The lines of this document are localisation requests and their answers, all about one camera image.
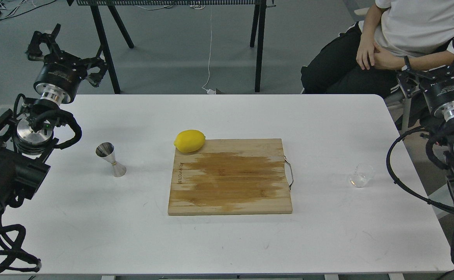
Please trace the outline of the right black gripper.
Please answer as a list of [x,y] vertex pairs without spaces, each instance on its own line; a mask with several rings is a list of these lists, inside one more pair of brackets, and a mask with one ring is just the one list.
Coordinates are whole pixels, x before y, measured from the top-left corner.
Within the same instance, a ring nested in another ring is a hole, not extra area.
[[454,118],[454,60],[451,72],[445,70],[444,66],[430,70],[414,70],[405,66],[396,79],[406,99],[424,95],[431,116]]

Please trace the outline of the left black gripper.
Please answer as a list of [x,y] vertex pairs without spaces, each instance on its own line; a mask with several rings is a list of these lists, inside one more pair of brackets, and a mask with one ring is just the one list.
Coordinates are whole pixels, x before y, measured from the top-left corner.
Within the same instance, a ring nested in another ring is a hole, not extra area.
[[[55,41],[60,27],[60,24],[56,24],[51,33],[35,31],[26,50],[26,58],[29,61],[44,63],[33,84],[35,91],[40,95],[40,99],[56,105],[72,103],[82,80],[88,81],[92,87],[99,87],[109,67],[100,57],[80,61],[70,61],[61,57],[62,51]],[[40,49],[42,43],[47,46],[48,55],[43,55]]]

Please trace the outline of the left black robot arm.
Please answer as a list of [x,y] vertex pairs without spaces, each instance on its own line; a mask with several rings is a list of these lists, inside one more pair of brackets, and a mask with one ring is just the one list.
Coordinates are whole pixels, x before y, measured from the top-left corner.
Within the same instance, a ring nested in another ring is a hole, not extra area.
[[7,207],[19,208],[32,199],[50,166],[47,159],[55,149],[66,149],[82,138],[82,129],[72,113],[62,110],[72,103],[83,80],[98,87],[108,65],[101,51],[92,58],[79,58],[60,49],[51,33],[33,33],[26,50],[30,61],[42,62],[33,88],[39,98],[19,94],[12,109],[0,116],[0,274],[5,270],[38,272],[39,258],[22,249],[26,229],[20,224],[5,226]]

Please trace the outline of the person right hand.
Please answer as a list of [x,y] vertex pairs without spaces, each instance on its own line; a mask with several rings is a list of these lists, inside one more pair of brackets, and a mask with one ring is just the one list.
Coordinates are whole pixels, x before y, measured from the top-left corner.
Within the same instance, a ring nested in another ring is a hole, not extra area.
[[376,41],[372,38],[362,35],[356,55],[356,62],[360,69],[370,70],[375,65],[375,51]]

